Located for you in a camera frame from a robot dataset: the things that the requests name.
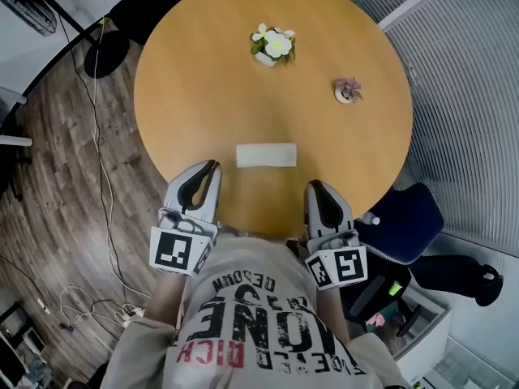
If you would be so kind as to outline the white flower potted plant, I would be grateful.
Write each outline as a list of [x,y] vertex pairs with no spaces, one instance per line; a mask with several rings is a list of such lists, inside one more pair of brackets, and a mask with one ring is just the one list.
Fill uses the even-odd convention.
[[255,60],[268,67],[295,59],[295,32],[261,23],[250,35],[251,53]]

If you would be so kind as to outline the white power strip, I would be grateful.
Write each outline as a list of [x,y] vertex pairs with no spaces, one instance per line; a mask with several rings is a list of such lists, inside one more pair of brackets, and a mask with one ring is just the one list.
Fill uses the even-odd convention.
[[124,306],[119,315],[121,318],[121,324],[124,328],[126,328],[129,322],[137,316],[141,318],[144,316],[144,309],[138,306]]

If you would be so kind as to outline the white case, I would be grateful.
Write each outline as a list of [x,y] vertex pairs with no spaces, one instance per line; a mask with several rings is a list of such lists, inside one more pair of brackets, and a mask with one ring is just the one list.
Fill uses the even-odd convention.
[[236,146],[238,168],[292,168],[297,165],[295,143],[249,143]]

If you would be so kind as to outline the black standing fan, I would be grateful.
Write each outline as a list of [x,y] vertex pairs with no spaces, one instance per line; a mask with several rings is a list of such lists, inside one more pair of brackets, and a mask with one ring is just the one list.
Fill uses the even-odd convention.
[[28,86],[75,39],[88,43],[88,76],[112,73],[129,50],[129,40],[108,25],[118,1],[0,0],[0,83]]

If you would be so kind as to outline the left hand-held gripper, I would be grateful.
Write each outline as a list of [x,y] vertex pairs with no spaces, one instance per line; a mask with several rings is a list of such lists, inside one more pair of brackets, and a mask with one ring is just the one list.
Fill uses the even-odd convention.
[[216,244],[218,227],[211,223],[221,178],[220,163],[205,160],[185,169],[169,183],[158,226],[151,230],[151,267],[189,277],[200,273]]

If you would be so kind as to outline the blue chair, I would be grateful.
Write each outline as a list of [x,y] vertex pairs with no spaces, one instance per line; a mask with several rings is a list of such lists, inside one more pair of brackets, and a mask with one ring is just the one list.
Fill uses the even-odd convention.
[[378,225],[354,221],[359,241],[382,258],[409,265],[435,240],[444,218],[429,187],[416,183],[404,190],[390,188],[368,212]]

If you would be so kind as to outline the small purple potted plant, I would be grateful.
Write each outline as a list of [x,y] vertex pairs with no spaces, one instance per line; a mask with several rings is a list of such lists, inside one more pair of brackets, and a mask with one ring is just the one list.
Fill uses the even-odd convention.
[[334,87],[334,96],[338,102],[347,105],[362,100],[362,85],[355,77],[345,77],[334,79],[332,82]]

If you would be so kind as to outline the person's right forearm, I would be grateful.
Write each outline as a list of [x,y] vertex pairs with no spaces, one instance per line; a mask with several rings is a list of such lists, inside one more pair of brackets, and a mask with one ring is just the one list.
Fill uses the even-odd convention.
[[327,289],[317,293],[317,313],[320,320],[341,340],[350,342],[348,325],[341,305],[339,289]]

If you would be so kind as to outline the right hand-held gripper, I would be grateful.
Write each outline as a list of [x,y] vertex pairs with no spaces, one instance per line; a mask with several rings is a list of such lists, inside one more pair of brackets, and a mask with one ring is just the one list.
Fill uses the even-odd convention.
[[[340,288],[366,280],[367,250],[352,229],[348,202],[329,184],[314,179],[305,189],[304,205],[307,236],[314,238],[307,242],[310,255],[305,264],[317,289]],[[334,234],[322,237],[325,233]]]

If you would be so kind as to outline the person's printed beige shirt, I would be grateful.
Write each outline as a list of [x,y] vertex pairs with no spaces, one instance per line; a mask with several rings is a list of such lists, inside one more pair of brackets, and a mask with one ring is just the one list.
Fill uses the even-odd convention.
[[286,245],[223,233],[176,325],[133,318],[101,389],[408,389],[378,336],[345,344],[320,320],[319,291]]

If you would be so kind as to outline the person's left forearm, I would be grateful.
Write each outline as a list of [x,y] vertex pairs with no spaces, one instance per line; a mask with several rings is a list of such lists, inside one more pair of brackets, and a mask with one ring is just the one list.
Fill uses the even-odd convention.
[[144,317],[175,326],[186,279],[179,274],[163,272],[148,301]]

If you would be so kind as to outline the black mesh office chair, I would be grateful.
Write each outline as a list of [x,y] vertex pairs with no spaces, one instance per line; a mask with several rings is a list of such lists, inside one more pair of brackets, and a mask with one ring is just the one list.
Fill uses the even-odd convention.
[[[376,254],[367,255],[367,280],[341,289],[341,303],[347,320],[367,329],[374,314],[395,305],[405,322],[397,332],[402,337],[418,313],[403,301],[411,280],[423,289],[473,298],[479,306],[491,305],[500,295],[504,277],[490,265],[466,255],[421,256],[409,265],[394,263]],[[402,285],[396,296],[388,291],[394,281]]]

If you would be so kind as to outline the black office chair with headrest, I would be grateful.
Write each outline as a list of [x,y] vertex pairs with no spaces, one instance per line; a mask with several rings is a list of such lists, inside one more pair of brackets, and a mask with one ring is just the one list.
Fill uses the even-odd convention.
[[109,17],[128,39],[145,45],[161,19],[182,0],[121,0]]

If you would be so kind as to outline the white cabinet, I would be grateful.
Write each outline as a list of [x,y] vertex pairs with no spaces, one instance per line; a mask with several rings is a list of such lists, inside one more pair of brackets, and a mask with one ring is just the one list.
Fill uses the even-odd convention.
[[444,308],[413,288],[403,294],[412,311],[419,308],[415,321],[407,327],[405,344],[393,356],[409,384],[415,384],[441,360],[446,349],[451,310]]

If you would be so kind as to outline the white desk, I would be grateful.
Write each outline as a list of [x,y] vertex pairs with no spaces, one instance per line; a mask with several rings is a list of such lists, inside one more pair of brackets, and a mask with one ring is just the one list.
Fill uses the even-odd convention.
[[[25,105],[27,97],[14,92],[10,89],[0,86],[0,98],[14,103]],[[16,147],[31,147],[32,139],[27,137],[15,137],[9,135],[0,135],[0,145],[16,146]]]

